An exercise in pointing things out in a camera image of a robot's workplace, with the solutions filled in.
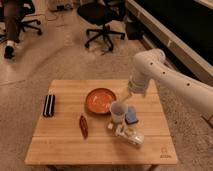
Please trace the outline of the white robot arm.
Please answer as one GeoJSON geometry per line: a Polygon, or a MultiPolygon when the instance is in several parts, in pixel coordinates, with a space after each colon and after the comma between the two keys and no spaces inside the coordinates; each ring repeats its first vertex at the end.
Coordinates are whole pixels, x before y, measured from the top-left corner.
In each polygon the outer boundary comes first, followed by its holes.
{"type": "Polygon", "coordinates": [[[133,72],[121,93],[121,101],[132,94],[145,95],[149,81],[153,79],[173,90],[200,112],[213,115],[213,87],[167,67],[166,56],[161,49],[139,52],[132,60],[133,72]]]}

